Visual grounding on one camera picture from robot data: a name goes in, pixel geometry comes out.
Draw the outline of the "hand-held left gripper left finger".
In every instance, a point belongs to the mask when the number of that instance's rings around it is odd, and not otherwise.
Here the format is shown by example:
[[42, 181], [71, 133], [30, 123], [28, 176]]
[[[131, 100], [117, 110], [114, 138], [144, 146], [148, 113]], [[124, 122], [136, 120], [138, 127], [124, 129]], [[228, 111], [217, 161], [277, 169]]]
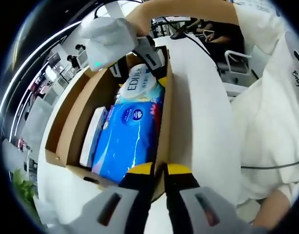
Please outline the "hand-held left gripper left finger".
[[155, 164], [128, 170], [118, 186], [110, 186], [87, 202], [69, 224], [73, 234], [142, 234], [155, 190]]

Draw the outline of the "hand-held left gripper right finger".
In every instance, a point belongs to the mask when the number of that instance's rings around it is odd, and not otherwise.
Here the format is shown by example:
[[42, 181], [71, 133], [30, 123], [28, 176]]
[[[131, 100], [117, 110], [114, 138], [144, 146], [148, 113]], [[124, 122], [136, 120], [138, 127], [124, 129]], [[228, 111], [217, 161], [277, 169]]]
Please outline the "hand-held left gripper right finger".
[[237, 216], [236, 208], [209, 187], [201, 187], [191, 170], [164, 164], [167, 209], [175, 234], [260, 234], [261, 228]]

